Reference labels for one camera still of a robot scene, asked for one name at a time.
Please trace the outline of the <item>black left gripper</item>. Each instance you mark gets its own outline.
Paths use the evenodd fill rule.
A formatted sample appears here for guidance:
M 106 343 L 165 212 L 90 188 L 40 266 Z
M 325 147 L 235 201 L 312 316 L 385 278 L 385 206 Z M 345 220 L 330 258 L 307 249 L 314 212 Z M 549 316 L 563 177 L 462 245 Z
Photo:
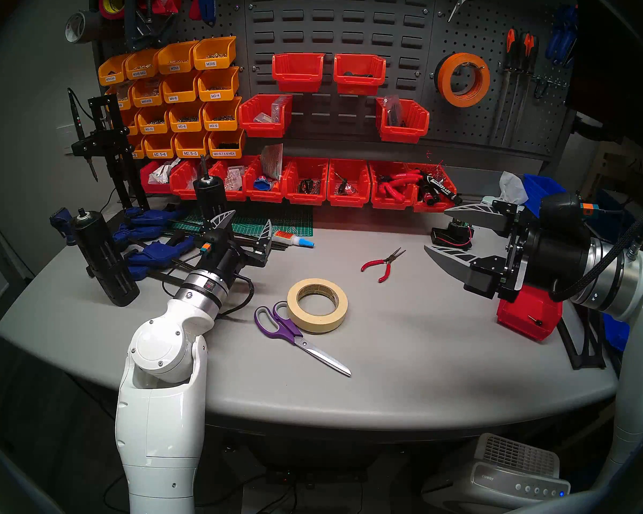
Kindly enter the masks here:
M 228 232 L 232 230 L 232 219 L 235 210 L 225 211 L 211 219 L 204 220 L 204 232 L 201 242 L 209 244 L 208 250 L 201 252 L 199 269 L 213 273 L 223 282 L 235 281 L 236 275 L 244 267 L 266 266 L 271 252 L 273 225 L 268 219 L 254 243 L 252 251 L 245 250 Z

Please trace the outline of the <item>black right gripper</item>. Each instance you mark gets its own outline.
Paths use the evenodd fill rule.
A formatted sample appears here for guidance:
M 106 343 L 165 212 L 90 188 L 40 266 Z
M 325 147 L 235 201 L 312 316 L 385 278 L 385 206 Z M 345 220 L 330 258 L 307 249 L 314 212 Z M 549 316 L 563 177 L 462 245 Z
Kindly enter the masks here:
M 558 293 L 586 273 L 591 234 L 583 208 L 546 208 L 535 217 L 526 210 L 518 213 L 514 203 L 470 203 L 444 214 L 509 239 L 507 261 L 456 247 L 424 246 L 428 256 L 470 293 L 493 297 L 498 292 L 500 298 L 515 301 L 525 284 Z

